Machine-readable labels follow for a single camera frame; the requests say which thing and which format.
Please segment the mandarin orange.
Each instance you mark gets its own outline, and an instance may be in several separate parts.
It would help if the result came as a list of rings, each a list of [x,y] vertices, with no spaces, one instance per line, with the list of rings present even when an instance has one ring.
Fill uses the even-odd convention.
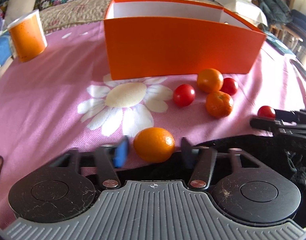
[[[214,118],[220,119],[229,116],[233,107],[234,100],[227,93],[216,91],[206,96],[205,109]]]
[[[175,141],[172,134],[160,127],[143,129],[134,138],[136,154],[148,163],[162,163],[174,152]]]

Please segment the red tomato near gripper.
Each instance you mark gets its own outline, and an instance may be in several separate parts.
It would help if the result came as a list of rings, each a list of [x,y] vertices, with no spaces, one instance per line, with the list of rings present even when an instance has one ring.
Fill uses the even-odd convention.
[[[270,106],[262,106],[257,111],[257,116],[269,119],[275,119],[275,109]]]

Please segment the orange fruit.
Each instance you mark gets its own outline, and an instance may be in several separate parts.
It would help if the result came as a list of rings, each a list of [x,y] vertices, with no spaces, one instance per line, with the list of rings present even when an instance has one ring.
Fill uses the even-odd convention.
[[[216,69],[204,69],[197,74],[197,87],[205,92],[219,91],[223,86],[223,75]]]

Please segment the teal book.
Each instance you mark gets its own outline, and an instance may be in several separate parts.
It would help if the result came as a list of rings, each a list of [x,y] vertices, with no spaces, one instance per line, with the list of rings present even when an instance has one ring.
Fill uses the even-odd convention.
[[[294,53],[284,44],[282,43],[276,36],[268,31],[264,31],[266,34],[266,42],[273,47],[279,54],[285,55],[294,55]]]

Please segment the pink floral tablecloth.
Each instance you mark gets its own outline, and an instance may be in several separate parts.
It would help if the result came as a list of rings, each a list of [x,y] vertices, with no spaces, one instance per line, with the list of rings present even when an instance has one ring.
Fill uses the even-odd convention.
[[[264,44],[251,71],[234,75],[234,109],[217,120],[205,111],[198,90],[184,108],[172,101],[176,87],[196,86],[196,76],[113,81],[107,64],[104,25],[80,25],[47,35],[45,52],[14,61],[0,79],[0,227],[15,219],[10,188],[70,148],[92,151],[123,135],[161,127],[176,142],[193,144],[253,133],[249,118],[264,105],[297,111],[306,107],[306,82],[289,58]]]

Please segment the beige quilted bed cover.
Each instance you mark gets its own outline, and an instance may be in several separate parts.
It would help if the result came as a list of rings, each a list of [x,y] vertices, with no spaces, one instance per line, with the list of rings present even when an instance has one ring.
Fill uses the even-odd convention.
[[[45,33],[67,29],[77,25],[93,23],[104,19],[112,0],[73,0],[49,7],[40,12]],[[188,0],[218,5],[210,0]]]

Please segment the dark green padded jacket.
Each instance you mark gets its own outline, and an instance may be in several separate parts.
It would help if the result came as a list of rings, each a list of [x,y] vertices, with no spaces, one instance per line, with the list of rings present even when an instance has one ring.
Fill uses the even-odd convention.
[[[258,2],[267,18],[268,25],[288,24],[292,21],[291,10],[284,0],[258,0]]]

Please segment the orange cup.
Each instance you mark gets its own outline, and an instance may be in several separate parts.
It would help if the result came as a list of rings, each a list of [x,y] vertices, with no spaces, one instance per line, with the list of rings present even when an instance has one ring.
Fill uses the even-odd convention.
[[[39,10],[33,10],[19,17],[11,22],[7,29],[20,62],[32,60],[48,46]]]

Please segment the cream cushion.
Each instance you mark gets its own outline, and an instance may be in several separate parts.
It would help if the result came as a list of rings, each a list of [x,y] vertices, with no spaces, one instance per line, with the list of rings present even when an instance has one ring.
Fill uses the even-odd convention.
[[[4,16],[5,24],[9,25],[19,17],[32,12],[36,0],[9,0]]]

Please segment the small red tomato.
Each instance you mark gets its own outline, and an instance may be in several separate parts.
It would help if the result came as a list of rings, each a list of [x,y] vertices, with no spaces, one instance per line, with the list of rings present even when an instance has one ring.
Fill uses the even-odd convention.
[[[231,96],[235,95],[238,91],[237,81],[231,77],[224,78],[221,91]]]

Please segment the black framed mirror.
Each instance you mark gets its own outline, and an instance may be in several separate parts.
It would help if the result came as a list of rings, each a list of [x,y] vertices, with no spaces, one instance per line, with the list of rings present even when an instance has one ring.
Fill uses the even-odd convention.
[[[296,59],[290,59],[289,61],[291,64],[293,64],[293,66],[297,68],[300,74],[306,79],[306,70],[304,69],[303,65]]]

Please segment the orange cardboard box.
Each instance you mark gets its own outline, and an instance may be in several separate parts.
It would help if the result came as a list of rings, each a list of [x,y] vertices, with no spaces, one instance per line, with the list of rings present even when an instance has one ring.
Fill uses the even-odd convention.
[[[104,32],[114,80],[206,68],[247,74],[266,40],[260,29],[224,7],[188,0],[113,0]]]

